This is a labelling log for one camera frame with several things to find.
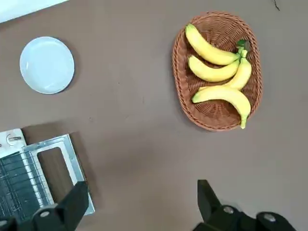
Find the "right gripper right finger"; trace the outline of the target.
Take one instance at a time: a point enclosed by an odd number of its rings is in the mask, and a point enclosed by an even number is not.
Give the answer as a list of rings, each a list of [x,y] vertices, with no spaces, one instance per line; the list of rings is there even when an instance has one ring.
[[[207,180],[197,182],[197,201],[203,222],[194,231],[295,231],[277,213],[264,211],[252,218],[231,205],[221,204]]]

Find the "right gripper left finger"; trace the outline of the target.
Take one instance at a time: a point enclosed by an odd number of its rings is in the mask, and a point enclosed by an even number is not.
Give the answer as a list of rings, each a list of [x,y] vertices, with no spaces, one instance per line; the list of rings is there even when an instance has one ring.
[[[2,231],[74,231],[89,207],[88,185],[77,182],[57,204],[38,209],[30,218],[18,222],[15,217],[0,220]]]

